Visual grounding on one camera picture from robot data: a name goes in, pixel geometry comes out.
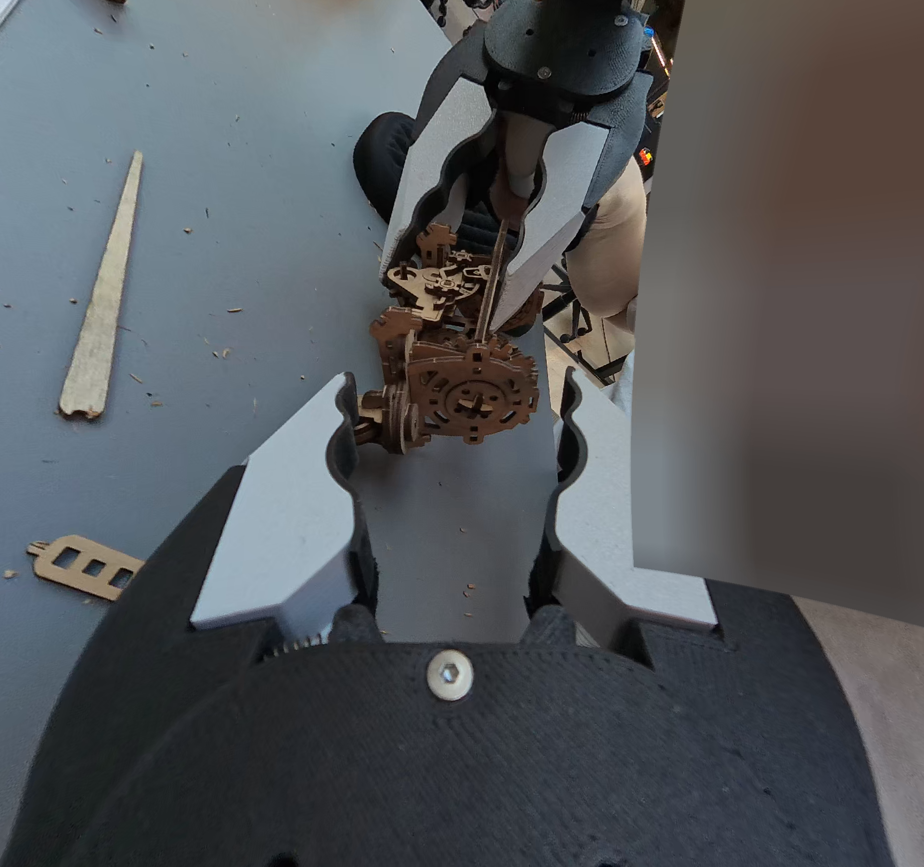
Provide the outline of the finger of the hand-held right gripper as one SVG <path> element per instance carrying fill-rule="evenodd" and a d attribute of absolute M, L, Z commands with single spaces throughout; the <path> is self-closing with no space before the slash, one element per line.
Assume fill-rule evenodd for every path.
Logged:
<path fill-rule="evenodd" d="M 426 227 L 458 230 L 469 172 L 494 144 L 495 115 L 484 86 L 460 78 L 410 145 L 381 255 L 381 283 L 390 268 L 418 250 Z"/>
<path fill-rule="evenodd" d="M 523 306 L 577 235 L 606 139 L 607 131 L 596 125 L 572 125 L 548 136 L 540 160 L 540 190 L 522 219 L 515 253 L 505 267 L 492 314 L 494 330 Z"/>

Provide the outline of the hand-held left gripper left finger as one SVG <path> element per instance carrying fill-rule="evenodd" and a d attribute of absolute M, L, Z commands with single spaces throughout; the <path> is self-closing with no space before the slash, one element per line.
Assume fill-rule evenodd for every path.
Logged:
<path fill-rule="evenodd" d="M 358 412 L 354 376 L 337 374 L 249 455 L 195 630 L 271 619 L 285 642 L 326 641 L 341 607 L 374 600 L 376 562 L 350 483 Z"/>

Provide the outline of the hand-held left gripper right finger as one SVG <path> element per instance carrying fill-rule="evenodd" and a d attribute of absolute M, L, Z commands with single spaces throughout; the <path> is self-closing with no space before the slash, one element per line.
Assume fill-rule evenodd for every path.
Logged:
<path fill-rule="evenodd" d="M 543 538 L 546 595 L 585 644 L 616 650 L 638 621 L 709 633 L 718 619 L 703 579 L 634 563 L 629 418 L 581 371 L 563 385 L 559 483 Z"/>

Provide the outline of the wooden model piece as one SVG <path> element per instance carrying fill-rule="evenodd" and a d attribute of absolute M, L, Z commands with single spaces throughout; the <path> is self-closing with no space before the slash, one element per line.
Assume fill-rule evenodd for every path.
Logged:
<path fill-rule="evenodd" d="M 476 323 L 473 341 L 484 346 L 487 344 L 491 329 L 491 318 L 496 307 L 496 297 L 502 277 L 505 261 L 505 244 L 509 233 L 509 219 L 503 218 L 500 223 L 497 239 L 492 249 L 490 272 L 484 284 L 479 316 Z"/>

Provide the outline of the wooden mechanical model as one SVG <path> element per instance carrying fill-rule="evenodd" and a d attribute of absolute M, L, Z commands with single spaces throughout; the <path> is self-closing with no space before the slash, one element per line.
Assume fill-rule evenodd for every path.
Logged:
<path fill-rule="evenodd" d="M 541 288 L 527 298 L 487 344 L 475 344 L 491 255 L 458 244 L 437 223 L 417 238 L 409 260 L 390 268 L 385 285 L 395 304 L 371 323 L 383 386 L 358 397 L 356 443 L 407 454 L 433 436 L 478 445 L 510 430 L 536 411 L 538 367 L 515 339 L 530 330 L 540 312 Z"/>

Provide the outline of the grey desk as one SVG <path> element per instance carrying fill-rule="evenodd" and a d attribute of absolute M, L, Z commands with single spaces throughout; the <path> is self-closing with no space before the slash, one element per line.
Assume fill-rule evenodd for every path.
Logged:
<path fill-rule="evenodd" d="M 448 45 L 418 0 L 21 0 L 2 24 L 2 848 L 106 608 L 26 546 L 144 559 L 335 374 L 378 385 L 385 225 L 354 145 L 415 113 Z M 135 150 L 107 403 L 67 419 Z"/>

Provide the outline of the long slotted wooden piece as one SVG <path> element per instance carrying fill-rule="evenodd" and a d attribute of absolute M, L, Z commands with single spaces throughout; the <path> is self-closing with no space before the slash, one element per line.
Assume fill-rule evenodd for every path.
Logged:
<path fill-rule="evenodd" d="M 144 560 L 81 535 L 34 541 L 26 552 L 34 559 L 37 577 L 111 602 L 123 594 L 145 565 Z"/>

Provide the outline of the pointed wooden strip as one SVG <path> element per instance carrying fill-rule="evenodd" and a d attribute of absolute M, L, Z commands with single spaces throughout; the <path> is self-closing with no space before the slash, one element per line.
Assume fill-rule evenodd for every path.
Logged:
<path fill-rule="evenodd" d="M 105 410 L 142 170 L 135 150 L 60 394 L 58 412 L 67 419 L 93 421 Z"/>

